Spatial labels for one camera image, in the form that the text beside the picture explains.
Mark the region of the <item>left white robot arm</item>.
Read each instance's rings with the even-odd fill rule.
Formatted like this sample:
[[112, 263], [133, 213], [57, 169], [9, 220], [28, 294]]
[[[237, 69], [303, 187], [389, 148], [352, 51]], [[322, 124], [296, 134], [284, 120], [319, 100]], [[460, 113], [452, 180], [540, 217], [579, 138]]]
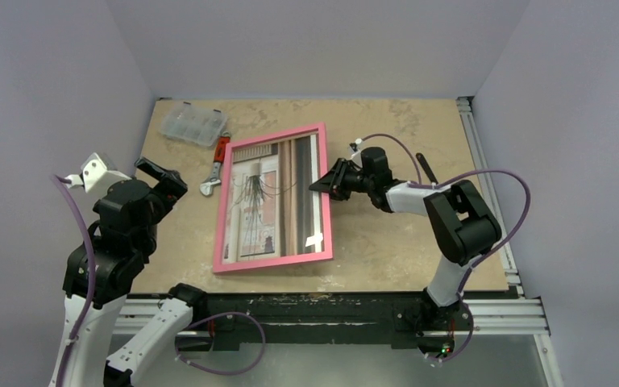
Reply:
[[207, 322], [206, 293], [180, 283], [130, 341], [110, 352], [133, 282], [156, 251], [158, 224], [188, 190], [175, 170], [147, 158], [135, 166], [155, 184], [111, 168], [97, 154], [80, 173], [52, 177], [82, 236], [64, 274], [64, 330], [53, 386], [133, 386], [180, 331], [197, 330]]

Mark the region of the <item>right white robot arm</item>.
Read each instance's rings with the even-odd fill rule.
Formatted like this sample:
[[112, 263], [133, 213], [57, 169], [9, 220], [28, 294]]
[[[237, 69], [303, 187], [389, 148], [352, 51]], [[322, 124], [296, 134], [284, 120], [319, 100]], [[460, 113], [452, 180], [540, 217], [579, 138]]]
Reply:
[[468, 270], [501, 240], [501, 226], [469, 180], [425, 188], [396, 179], [383, 148], [365, 148], [359, 157], [359, 164], [338, 159], [309, 190], [335, 201], [346, 201], [353, 193], [367, 194], [383, 212], [429, 219], [442, 258], [423, 290], [420, 316], [428, 327], [439, 328], [451, 319], [451, 306], [462, 297]]

